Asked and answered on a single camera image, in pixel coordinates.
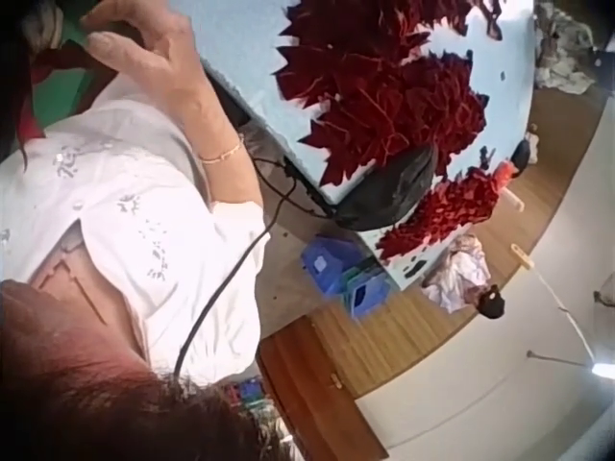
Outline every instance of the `white blouse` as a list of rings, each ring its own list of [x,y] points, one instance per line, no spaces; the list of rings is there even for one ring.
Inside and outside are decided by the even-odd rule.
[[[173,370],[213,291],[264,230],[256,204],[207,207],[181,131],[120,77],[91,110],[0,165],[0,274],[29,281],[77,221],[97,270],[141,327],[152,368]],[[263,238],[218,299],[184,362],[207,384],[254,360],[260,324],[255,280]]]

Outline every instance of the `bracelet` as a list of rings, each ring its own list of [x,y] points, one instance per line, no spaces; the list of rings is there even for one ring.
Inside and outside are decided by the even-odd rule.
[[[214,165],[216,163],[220,163],[221,161],[226,160],[232,154],[234,154],[235,152],[239,151],[242,147],[243,147],[243,134],[240,134],[239,135],[239,142],[237,142],[237,145],[234,146],[232,149],[230,149],[230,150],[228,150],[226,152],[223,152],[222,155],[220,155],[219,157],[211,158],[211,159],[199,158],[199,160],[204,165]]]

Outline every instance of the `crumpled paper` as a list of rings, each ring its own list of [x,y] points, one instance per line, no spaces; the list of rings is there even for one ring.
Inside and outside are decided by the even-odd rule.
[[[591,29],[556,8],[551,1],[536,4],[536,73],[539,88],[582,94],[594,83],[579,70],[577,56],[594,45]]]

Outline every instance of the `black bag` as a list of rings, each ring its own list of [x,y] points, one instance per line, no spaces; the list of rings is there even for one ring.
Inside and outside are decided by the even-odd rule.
[[[372,171],[334,209],[332,219],[349,231],[373,231],[406,216],[431,188],[434,148],[400,153]]]

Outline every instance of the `woman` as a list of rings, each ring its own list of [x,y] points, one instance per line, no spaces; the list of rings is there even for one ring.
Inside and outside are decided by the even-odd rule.
[[[196,385],[160,377],[264,230],[262,198],[189,21],[163,2],[103,0],[83,25],[114,21],[139,29],[145,47],[90,34],[87,51],[119,77],[89,111],[29,142],[25,171],[20,153],[0,165],[3,279],[16,280],[2,283],[4,450],[289,459],[275,431],[198,387],[254,359],[264,240],[188,350],[183,373]]]

